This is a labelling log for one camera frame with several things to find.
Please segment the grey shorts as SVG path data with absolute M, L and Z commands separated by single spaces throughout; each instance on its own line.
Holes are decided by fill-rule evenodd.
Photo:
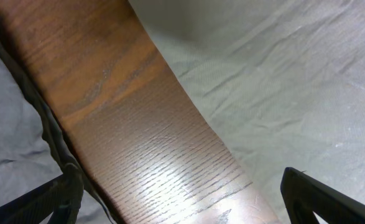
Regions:
M 114 223 L 27 74 L 0 42 L 0 207 L 76 168 L 83 195 L 77 223 Z

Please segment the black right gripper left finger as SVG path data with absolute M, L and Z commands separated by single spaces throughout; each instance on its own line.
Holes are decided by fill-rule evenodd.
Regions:
M 79 170 L 64 173 L 0 207 L 0 224 L 76 223 L 83 196 Z

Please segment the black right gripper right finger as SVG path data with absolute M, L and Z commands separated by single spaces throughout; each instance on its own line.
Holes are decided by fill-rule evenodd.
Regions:
M 313 179 L 293 167 L 284 170 L 280 184 L 290 222 L 365 224 L 365 205 Z

